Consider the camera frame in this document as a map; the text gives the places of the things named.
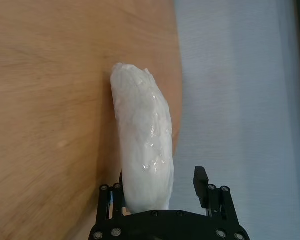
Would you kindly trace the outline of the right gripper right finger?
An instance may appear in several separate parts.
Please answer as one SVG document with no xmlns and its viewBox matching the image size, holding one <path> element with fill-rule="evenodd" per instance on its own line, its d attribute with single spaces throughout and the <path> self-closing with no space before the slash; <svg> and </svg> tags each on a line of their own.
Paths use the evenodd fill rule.
<svg viewBox="0 0 300 240">
<path fill-rule="evenodd" d="M 218 188 L 210 184 L 204 167 L 195 167 L 193 185 L 200 205 L 209 217 L 223 221 L 238 220 L 230 188 L 228 186 Z"/>
</svg>

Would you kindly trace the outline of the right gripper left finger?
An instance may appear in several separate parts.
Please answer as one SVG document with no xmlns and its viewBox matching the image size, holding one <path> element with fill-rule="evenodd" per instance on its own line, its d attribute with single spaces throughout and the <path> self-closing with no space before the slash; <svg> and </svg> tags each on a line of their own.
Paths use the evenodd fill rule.
<svg viewBox="0 0 300 240">
<path fill-rule="evenodd" d="M 119 176 L 119 182 L 112 186 L 103 184 L 99 187 L 99 197 L 96 212 L 96 221 L 105 222 L 112 220 L 122 222 L 124 218 L 123 208 L 126 206 L 123 176 Z"/>
</svg>

